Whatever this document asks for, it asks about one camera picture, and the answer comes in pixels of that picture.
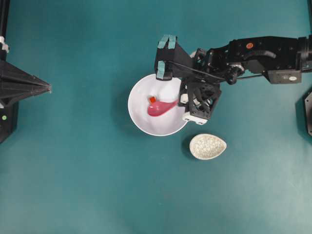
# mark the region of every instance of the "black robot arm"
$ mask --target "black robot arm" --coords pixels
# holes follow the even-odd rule
[[[179,105],[183,118],[204,124],[221,95],[220,83],[264,76],[271,84],[300,83],[301,74],[312,72],[312,36],[309,38],[259,37],[238,39],[228,45],[197,49],[189,56],[176,36],[165,35],[158,43],[155,72],[158,80],[182,79]],[[255,76],[241,77],[246,70]]]

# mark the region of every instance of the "pink spoon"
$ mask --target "pink spoon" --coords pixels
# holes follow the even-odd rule
[[[163,102],[163,101],[156,101],[155,98],[150,98],[151,104],[147,108],[147,113],[150,116],[160,116],[163,113],[166,113],[170,109],[172,109],[174,106],[177,105],[177,101],[174,102]]]

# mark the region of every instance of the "teal table surface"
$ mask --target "teal table surface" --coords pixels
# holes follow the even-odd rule
[[[0,233],[310,234],[312,74],[222,84],[211,121],[172,136],[141,132],[127,110],[163,34],[191,53],[310,33],[306,0],[11,0],[7,60],[53,92],[21,101],[0,145]],[[227,150],[195,159],[199,133]]]

